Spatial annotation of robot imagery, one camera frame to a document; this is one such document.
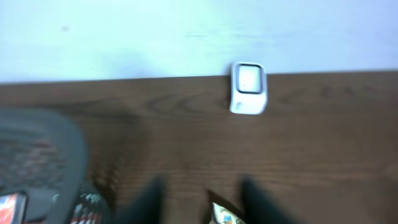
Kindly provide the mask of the yellow snack bag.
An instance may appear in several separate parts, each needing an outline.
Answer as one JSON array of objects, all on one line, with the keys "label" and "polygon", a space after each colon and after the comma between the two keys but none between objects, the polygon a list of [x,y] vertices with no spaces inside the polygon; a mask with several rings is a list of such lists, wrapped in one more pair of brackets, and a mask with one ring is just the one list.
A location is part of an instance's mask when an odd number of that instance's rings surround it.
[{"label": "yellow snack bag", "polygon": [[247,224],[244,213],[229,200],[208,189],[208,221],[209,224]]}]

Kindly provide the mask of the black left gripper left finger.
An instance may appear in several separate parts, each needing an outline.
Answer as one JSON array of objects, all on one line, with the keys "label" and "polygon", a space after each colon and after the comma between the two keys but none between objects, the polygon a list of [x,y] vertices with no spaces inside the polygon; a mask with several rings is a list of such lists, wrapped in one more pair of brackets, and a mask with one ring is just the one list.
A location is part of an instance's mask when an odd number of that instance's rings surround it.
[{"label": "black left gripper left finger", "polygon": [[162,176],[155,177],[133,202],[116,214],[113,223],[161,224],[165,191]]}]

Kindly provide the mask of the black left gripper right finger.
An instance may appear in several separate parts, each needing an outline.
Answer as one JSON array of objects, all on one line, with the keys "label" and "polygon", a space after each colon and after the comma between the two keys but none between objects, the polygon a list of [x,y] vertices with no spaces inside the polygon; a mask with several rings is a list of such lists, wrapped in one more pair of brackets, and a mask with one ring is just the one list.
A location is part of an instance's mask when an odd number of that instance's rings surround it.
[{"label": "black left gripper right finger", "polygon": [[262,189],[253,178],[243,176],[240,198],[247,224],[299,224],[301,221]]}]

